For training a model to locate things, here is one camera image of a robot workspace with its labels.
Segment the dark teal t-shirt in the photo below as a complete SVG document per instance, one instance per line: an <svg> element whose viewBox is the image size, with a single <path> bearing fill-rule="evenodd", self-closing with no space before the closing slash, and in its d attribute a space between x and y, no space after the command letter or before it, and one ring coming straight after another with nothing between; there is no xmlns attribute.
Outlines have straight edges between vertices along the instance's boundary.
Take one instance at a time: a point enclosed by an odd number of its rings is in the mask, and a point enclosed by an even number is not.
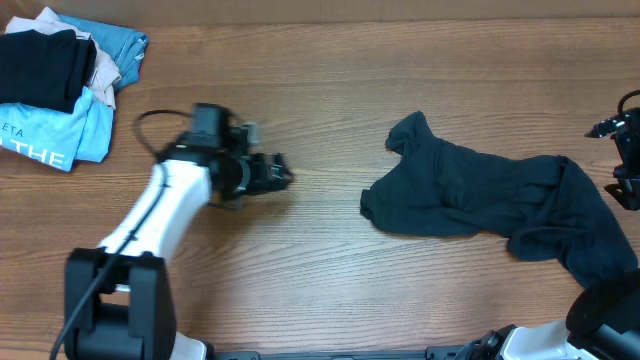
<svg viewBox="0 0 640 360"><path fill-rule="evenodd" d="M438 138L423 112L399 121L385 145L400 162L361 193L360 213L400 235L498 234L523 261L557 260L584 288L637 269L627 236L573 160L521 160Z"/></svg>

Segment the folded black garment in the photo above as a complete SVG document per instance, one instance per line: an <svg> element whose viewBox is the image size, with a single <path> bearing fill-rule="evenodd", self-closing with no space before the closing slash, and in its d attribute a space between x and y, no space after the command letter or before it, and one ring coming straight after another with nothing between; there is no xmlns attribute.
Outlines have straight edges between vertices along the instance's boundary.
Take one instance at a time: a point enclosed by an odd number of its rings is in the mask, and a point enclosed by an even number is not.
<svg viewBox="0 0 640 360"><path fill-rule="evenodd" d="M1 37L1 102L71 113L89 81L97 50L72 30Z"/></svg>

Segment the folded beige garment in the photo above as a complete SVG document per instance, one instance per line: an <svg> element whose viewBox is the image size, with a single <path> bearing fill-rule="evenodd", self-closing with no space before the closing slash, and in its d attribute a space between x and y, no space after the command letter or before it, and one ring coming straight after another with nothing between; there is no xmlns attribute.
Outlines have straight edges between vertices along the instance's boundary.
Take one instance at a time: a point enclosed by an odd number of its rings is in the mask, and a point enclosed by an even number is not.
<svg viewBox="0 0 640 360"><path fill-rule="evenodd" d="M119 68L111 56L103 51L97 40L89 33L81 31L74 25L63 22L49 7L45 7L35 19L14 16L5 28L7 34L35 30L51 35L65 30L73 30L77 39L91 40L96 49L94 70L86 86L93 92L97 101L111 109L116 109L114 86L121 80Z"/></svg>

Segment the light blue printed t-shirt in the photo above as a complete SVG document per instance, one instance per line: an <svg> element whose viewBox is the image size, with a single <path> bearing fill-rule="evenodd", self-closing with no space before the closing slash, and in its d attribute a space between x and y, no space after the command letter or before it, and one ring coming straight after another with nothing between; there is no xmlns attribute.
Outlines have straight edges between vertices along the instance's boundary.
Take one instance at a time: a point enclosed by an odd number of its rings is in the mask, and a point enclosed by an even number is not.
<svg viewBox="0 0 640 360"><path fill-rule="evenodd" d="M61 171L76 161L102 162L114 110L85 87L70 113L14 103L1 106L1 147Z"/></svg>

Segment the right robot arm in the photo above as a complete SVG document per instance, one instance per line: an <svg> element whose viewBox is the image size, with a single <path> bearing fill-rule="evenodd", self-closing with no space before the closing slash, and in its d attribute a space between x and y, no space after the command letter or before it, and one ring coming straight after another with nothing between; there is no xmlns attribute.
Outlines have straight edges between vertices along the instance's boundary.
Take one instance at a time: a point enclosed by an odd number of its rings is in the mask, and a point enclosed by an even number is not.
<svg viewBox="0 0 640 360"><path fill-rule="evenodd" d="M622 164L615 184L605 187L625 209L639 209L639 110L618 107L594 126L590 138L609 135ZM639 357L639 272L584 291L564 321L490 331L461 347L457 359L637 359Z"/></svg>

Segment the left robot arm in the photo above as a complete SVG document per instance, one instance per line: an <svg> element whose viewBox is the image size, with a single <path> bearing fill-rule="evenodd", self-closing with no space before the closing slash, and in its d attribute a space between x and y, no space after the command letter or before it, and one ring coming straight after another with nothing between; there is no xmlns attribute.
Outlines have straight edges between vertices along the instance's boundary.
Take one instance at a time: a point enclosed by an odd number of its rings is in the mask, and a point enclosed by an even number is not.
<svg viewBox="0 0 640 360"><path fill-rule="evenodd" d="M282 154L251 152L257 127L234 125L235 116L194 104L190 130L150 152L151 178L125 219L97 247L69 254L52 358L214 358L212 344L178 331L167 267L202 208L235 209L243 197L283 191L294 179Z"/></svg>

